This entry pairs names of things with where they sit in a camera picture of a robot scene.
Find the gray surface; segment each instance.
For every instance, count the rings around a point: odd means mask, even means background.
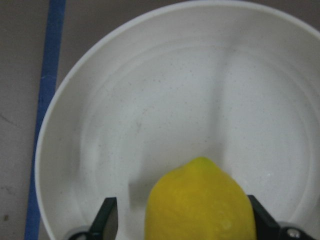
[[[23,239],[46,1],[0,1],[0,239]]]
[[[99,39],[124,22],[177,0],[68,0],[58,84]],[[320,30],[319,0],[253,0]],[[48,1],[0,1],[0,232],[24,236]],[[39,239],[48,239],[43,227]]]

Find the speckled white surface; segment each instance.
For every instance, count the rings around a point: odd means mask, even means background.
[[[141,239],[152,185],[199,155],[319,237],[319,48],[301,22],[235,2],[162,9],[111,33],[66,77],[41,131],[51,237],[116,196],[117,239]]]

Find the lemon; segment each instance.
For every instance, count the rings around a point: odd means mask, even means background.
[[[150,192],[145,240],[255,240],[255,218],[241,187],[198,157],[164,175]]]

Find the blue tape strip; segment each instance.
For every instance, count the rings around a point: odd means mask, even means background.
[[[40,212],[35,186],[35,153],[38,135],[44,116],[56,91],[62,29],[66,0],[50,0],[45,32],[42,72],[38,94],[34,149],[29,186],[29,198],[25,223],[25,240],[37,240],[39,235]]]

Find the gray floor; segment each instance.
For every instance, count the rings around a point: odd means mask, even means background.
[[[58,84],[99,39],[124,22],[177,0],[68,0]],[[252,0],[320,30],[320,0]],[[48,1],[0,1],[0,233],[24,237]],[[48,239],[41,228],[39,239]]]

